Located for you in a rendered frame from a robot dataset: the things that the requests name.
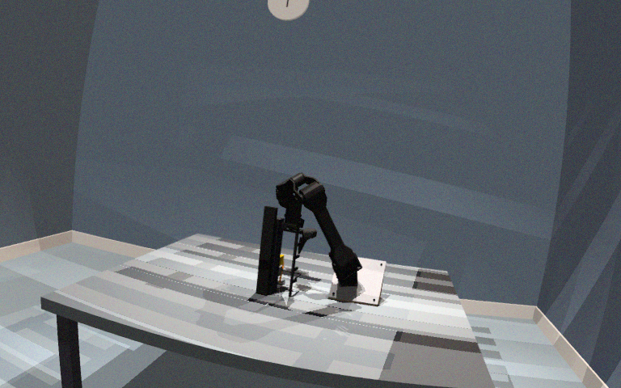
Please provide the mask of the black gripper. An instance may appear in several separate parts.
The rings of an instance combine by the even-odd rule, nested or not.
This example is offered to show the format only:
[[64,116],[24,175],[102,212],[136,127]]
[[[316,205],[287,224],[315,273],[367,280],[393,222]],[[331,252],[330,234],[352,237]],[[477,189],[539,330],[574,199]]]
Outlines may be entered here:
[[[287,212],[285,211],[285,223],[287,224],[292,224],[292,225],[297,225],[297,222],[300,222],[300,217],[302,217],[301,213],[291,213],[291,212]],[[287,230],[287,229],[288,230]],[[286,232],[291,232],[291,233],[296,233],[296,228],[294,227],[289,227],[289,226],[284,226],[283,227],[283,231]],[[317,235],[317,231],[314,229],[310,229],[310,228],[306,228],[304,230],[302,230],[302,233],[300,233],[302,235],[302,237],[299,239],[299,242],[301,243],[301,246],[298,247],[298,254],[300,254],[302,248],[304,247],[306,241],[308,239],[311,238],[315,238]]]

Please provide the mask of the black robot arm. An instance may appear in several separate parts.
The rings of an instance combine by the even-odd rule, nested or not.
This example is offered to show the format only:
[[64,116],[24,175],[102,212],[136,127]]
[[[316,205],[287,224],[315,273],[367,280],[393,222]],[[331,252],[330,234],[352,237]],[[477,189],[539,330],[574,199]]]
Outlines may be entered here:
[[[309,185],[298,193],[298,187],[304,183]],[[327,211],[327,196],[323,185],[315,177],[301,172],[279,183],[276,186],[276,197],[279,205],[286,208],[287,212],[300,213],[302,205],[313,212],[331,247],[329,256],[340,286],[357,286],[357,272],[363,267],[354,251],[342,241]]]

